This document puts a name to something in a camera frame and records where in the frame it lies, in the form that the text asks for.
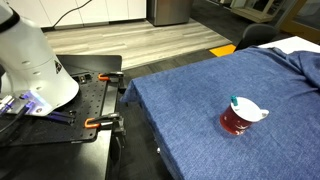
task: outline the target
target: cable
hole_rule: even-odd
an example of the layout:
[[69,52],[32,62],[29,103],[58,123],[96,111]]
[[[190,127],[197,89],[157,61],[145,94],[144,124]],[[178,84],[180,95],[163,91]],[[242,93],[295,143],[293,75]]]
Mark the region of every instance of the cable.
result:
[[89,4],[89,2],[91,2],[92,0],[87,1],[86,3],[84,3],[82,6],[71,9],[70,11],[66,12],[64,15],[61,16],[61,18],[59,18],[59,20],[52,26],[52,28],[56,27],[56,25],[61,21],[62,18],[64,18],[67,14],[71,13],[72,11],[78,10],[80,8],[83,8],[85,5]]
[[29,103],[26,104],[25,106],[23,106],[23,108],[19,111],[19,113],[14,117],[14,119],[9,123],[7,124],[5,127],[3,127],[1,130],[0,130],[0,133],[2,133],[3,131],[7,130],[10,126],[12,126],[15,122],[17,122],[24,114],[26,114],[26,112],[29,111],[30,109],[30,105]]

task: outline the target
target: red cup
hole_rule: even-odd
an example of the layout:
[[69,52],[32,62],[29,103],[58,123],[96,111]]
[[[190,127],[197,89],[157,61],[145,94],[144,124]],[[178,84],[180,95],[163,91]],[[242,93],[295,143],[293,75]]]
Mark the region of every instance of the red cup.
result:
[[268,110],[260,109],[249,99],[237,97],[237,102],[237,106],[231,103],[220,115],[221,126],[231,134],[243,134],[252,123],[264,119],[269,114]]

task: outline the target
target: blue cloth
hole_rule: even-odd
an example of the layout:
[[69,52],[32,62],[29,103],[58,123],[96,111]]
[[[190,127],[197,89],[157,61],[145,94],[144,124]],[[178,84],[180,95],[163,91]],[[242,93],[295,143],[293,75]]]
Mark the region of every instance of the blue cloth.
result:
[[[175,179],[319,179],[320,54],[249,48],[134,79]],[[220,126],[230,96],[270,114],[241,136]]]

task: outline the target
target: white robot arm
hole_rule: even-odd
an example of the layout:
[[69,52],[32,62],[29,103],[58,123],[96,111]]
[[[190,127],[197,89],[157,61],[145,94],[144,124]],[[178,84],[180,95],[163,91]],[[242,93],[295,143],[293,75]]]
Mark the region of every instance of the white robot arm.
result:
[[61,65],[41,29],[20,17],[0,0],[0,115],[17,114],[27,103],[26,114],[45,116],[72,100],[79,85]]

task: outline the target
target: black chair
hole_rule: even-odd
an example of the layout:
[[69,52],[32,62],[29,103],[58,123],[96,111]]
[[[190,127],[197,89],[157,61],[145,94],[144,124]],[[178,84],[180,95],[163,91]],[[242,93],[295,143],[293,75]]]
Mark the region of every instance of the black chair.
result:
[[270,42],[276,35],[278,30],[268,24],[251,24],[242,34],[242,39],[235,51],[245,49],[253,45],[261,45]]

